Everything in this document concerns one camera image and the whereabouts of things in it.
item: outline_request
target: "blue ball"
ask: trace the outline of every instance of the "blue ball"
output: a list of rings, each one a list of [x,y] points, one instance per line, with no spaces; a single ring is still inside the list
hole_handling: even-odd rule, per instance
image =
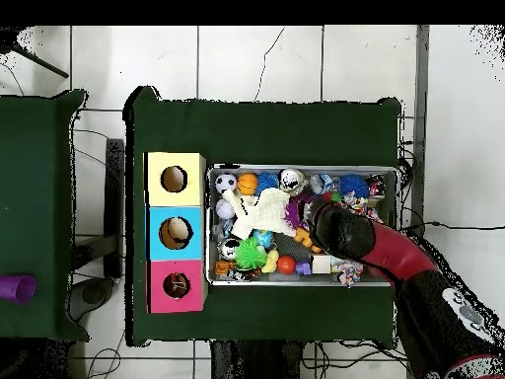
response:
[[[368,184],[358,175],[340,176],[340,196],[354,191],[354,195],[360,197],[368,197]]]
[[[268,188],[278,188],[279,181],[277,180],[277,175],[273,173],[260,173],[257,176],[257,186],[254,194],[259,196],[259,194]]]
[[[267,230],[254,230],[252,233],[260,246],[264,246],[266,249],[270,248],[273,243],[273,233]]]

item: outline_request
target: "dark green tabletop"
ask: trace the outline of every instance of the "dark green tabletop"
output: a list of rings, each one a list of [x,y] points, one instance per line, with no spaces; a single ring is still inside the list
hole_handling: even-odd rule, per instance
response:
[[[36,278],[27,305],[0,300],[0,337],[87,338],[65,307],[72,237],[69,129],[85,95],[0,97],[0,275]]]
[[[213,163],[397,165],[399,103],[161,101],[150,87],[128,99],[127,331],[147,339],[378,339],[393,337],[388,287],[211,286],[198,313],[147,314],[142,155],[195,152]]]

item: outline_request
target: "metal tray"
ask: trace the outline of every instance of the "metal tray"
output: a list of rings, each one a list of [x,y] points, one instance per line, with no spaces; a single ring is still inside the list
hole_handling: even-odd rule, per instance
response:
[[[309,177],[310,175],[325,173],[331,176],[343,176],[356,174],[359,176],[382,175],[385,178],[386,193],[385,198],[378,202],[377,210],[380,217],[386,224],[396,227],[397,215],[399,214],[399,171],[393,167],[380,166],[288,166],[288,165],[248,165],[248,164],[214,164],[207,168],[206,197],[205,197],[205,278],[213,285],[229,286],[344,286],[338,281],[338,274],[311,274],[303,276],[300,274],[263,273],[259,278],[252,281],[230,280],[227,276],[216,275],[214,267],[219,261],[217,242],[213,240],[212,229],[219,222],[219,218],[214,212],[217,201],[221,198],[214,184],[216,178],[223,173],[230,173],[236,177],[243,173],[262,172],[278,174],[279,171],[287,168],[296,168]],[[311,251],[296,243],[291,237],[283,234],[274,234],[277,249],[281,255],[289,255],[295,261],[309,260]],[[366,272],[361,274],[360,281],[354,286],[389,286],[380,278],[372,277]]]

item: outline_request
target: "shape sorter box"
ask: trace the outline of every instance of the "shape sorter box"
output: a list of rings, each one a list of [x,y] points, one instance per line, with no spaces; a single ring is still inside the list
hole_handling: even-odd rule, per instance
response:
[[[198,153],[145,153],[146,172],[144,189],[149,197],[145,202],[149,206],[204,205],[205,159]],[[173,191],[167,190],[165,182],[171,183]]]
[[[204,172],[196,153],[144,153],[148,313],[203,309]]]
[[[150,314],[201,311],[207,296],[207,281],[203,278],[202,261],[148,262],[148,312]],[[170,295],[173,277],[176,284],[186,286],[182,297]]]
[[[150,207],[146,208],[146,220],[149,219],[149,225],[146,225],[145,244],[149,243],[149,254],[147,259],[153,262],[159,261],[203,261],[204,258],[204,234],[203,234],[203,208],[199,206],[190,207]],[[164,224],[172,221],[174,218],[183,220],[186,223],[188,231],[185,243],[177,248],[177,243],[167,247],[162,242],[161,235],[165,234]]]

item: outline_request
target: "yellow box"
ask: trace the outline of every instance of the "yellow box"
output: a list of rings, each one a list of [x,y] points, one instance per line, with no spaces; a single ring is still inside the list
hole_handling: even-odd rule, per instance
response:
[[[150,206],[203,205],[205,159],[198,153],[147,153],[147,171]]]

